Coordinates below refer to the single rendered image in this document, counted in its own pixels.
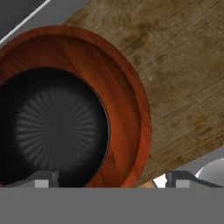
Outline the black ribbed bowl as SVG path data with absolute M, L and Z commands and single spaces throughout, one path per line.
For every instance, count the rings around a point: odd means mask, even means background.
M 77 74 L 34 67 L 0 84 L 0 185 L 54 173 L 60 187 L 84 187 L 109 141 L 104 103 Z

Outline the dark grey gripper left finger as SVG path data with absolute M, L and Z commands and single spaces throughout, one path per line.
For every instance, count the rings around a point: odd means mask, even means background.
M 35 171 L 26 179 L 8 184 L 5 188 L 12 187 L 33 187 L 33 188 L 50 188 L 59 186 L 59 174 L 56 171 Z

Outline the small white object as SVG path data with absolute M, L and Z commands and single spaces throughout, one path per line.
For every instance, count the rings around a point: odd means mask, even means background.
M 165 188 L 167 179 L 166 179 L 166 176 L 163 174 L 163 175 L 161 175 L 161 176 L 159 176 L 157 178 L 154 178 L 153 182 L 156 185 L 156 187 L 158 187 L 158 188 Z

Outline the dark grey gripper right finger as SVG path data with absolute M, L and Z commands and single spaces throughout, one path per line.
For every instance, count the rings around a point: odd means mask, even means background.
M 221 188 L 221 185 L 196 178 L 189 171 L 168 171 L 165 174 L 165 187 L 171 188 L 197 188 L 201 186 Z

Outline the grey cabinet front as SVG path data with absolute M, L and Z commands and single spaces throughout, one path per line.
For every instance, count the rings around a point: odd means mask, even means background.
M 0 0 L 0 45 L 51 0 Z

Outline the white round dish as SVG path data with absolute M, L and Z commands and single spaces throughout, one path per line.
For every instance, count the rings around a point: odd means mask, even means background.
M 224 187 L 224 158 L 206 164 L 195 174 L 195 177 Z

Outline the red-brown wooden bowl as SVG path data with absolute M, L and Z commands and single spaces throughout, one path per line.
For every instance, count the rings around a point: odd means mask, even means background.
M 0 48 L 0 83 L 32 67 L 59 67 L 78 74 L 100 95 L 110 120 L 110 145 L 89 187 L 132 187 L 151 147 L 147 95 L 133 66 L 105 38 L 55 25 L 26 31 Z

